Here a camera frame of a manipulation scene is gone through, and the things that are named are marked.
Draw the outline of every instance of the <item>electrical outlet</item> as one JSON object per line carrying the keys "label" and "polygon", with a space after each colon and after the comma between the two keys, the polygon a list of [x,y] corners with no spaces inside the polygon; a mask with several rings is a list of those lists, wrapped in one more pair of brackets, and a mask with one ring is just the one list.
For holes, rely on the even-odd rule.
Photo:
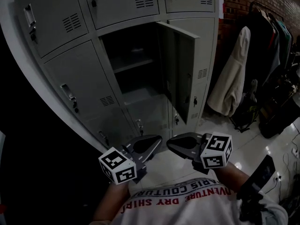
{"label": "electrical outlet", "polygon": [[279,182],[282,179],[282,177],[281,177],[281,175],[279,175],[279,173],[277,173],[277,176],[274,177],[273,179],[274,179],[274,183],[276,183],[276,182]]}
{"label": "electrical outlet", "polygon": [[298,153],[298,151],[297,151],[295,148],[292,149],[292,154],[293,154],[296,158],[299,158],[299,153]]}

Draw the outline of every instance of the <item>white t-shirt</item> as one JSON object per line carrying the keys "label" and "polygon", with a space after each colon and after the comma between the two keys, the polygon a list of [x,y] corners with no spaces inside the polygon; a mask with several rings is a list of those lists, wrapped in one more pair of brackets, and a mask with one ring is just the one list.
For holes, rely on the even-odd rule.
{"label": "white t-shirt", "polygon": [[[287,225],[286,211],[264,195],[260,204],[263,225]],[[112,222],[90,225],[236,225],[241,222],[241,200],[218,181],[198,178],[184,183],[142,190],[132,195]]]}

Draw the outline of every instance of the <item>dark wall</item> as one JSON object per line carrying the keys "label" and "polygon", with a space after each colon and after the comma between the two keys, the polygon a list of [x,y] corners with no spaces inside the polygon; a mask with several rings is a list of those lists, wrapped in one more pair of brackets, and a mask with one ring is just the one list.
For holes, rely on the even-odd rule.
{"label": "dark wall", "polygon": [[7,224],[88,224],[108,186],[101,153],[34,91],[2,31],[0,45],[0,130],[6,135],[0,194]]}

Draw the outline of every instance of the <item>open locker door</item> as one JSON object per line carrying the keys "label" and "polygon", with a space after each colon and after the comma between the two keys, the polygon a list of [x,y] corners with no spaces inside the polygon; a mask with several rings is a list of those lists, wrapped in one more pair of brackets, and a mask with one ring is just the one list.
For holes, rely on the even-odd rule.
{"label": "open locker door", "polygon": [[200,37],[183,29],[157,22],[161,60],[164,73],[165,94],[188,125],[195,111],[201,109],[194,91],[197,90],[200,63]]}

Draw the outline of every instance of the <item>locker handle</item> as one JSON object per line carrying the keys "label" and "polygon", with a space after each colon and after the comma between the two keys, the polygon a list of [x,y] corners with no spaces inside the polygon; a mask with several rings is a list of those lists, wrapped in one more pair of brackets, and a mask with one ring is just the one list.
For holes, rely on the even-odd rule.
{"label": "locker handle", "polygon": [[136,123],[140,129],[140,134],[141,136],[144,134],[144,130],[142,130],[142,128],[144,127],[143,124],[142,124],[142,121],[140,119],[136,120]]}
{"label": "locker handle", "polygon": [[36,23],[36,20],[34,18],[33,11],[31,8],[31,4],[27,5],[24,8],[24,13],[25,13],[25,17],[26,17],[28,26],[31,27],[32,25],[34,25]]}
{"label": "locker handle", "polygon": [[178,123],[179,123],[178,114],[175,114],[175,122],[176,122],[176,125],[178,125]]}
{"label": "locker handle", "polygon": [[96,0],[92,0],[91,3],[92,3],[92,7],[93,7],[93,8],[97,7],[97,2],[96,2]]}
{"label": "locker handle", "polygon": [[103,133],[102,131],[99,131],[98,133],[105,139],[106,145],[109,146],[109,141],[108,141],[107,136],[105,136],[104,133]]}
{"label": "locker handle", "polygon": [[68,87],[68,85],[63,84],[63,85],[60,86],[60,88],[63,90],[63,92],[65,93],[65,95],[69,98],[69,100],[76,99],[76,97],[73,95],[73,93],[71,92],[71,90]]}

